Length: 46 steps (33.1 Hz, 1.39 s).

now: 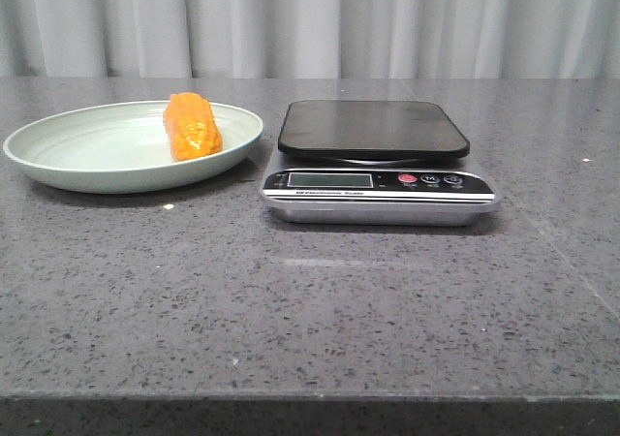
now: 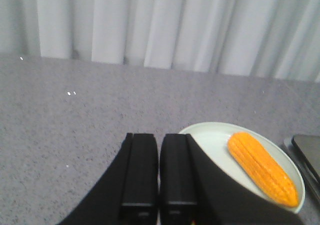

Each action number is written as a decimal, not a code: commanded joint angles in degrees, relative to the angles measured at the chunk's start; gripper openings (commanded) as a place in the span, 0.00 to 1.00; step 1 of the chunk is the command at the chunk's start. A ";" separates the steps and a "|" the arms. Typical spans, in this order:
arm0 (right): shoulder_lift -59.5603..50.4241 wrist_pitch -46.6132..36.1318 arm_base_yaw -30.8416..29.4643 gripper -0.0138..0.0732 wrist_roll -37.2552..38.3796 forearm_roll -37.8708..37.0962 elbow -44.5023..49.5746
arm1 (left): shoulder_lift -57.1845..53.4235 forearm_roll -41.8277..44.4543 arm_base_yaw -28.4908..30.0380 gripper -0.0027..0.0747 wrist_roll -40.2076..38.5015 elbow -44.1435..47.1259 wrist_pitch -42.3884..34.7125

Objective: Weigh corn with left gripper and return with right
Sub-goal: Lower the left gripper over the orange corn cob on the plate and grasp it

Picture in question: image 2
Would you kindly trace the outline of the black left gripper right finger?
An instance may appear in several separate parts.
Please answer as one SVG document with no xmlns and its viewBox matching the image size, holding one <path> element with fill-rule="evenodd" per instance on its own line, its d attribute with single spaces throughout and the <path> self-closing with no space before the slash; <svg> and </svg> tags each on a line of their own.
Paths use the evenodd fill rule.
<svg viewBox="0 0 320 225">
<path fill-rule="evenodd" d="M 166 134 L 160 152 L 163 225 L 301 225 L 223 172 L 187 134 Z"/>
</svg>

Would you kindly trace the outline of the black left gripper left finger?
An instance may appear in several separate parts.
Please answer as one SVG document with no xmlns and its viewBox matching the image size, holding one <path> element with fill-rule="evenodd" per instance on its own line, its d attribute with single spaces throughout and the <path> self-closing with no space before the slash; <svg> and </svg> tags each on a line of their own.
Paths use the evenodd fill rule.
<svg viewBox="0 0 320 225">
<path fill-rule="evenodd" d="M 151 133 L 127 133 L 98 182 L 62 225 L 155 225 L 158 147 Z"/>
</svg>

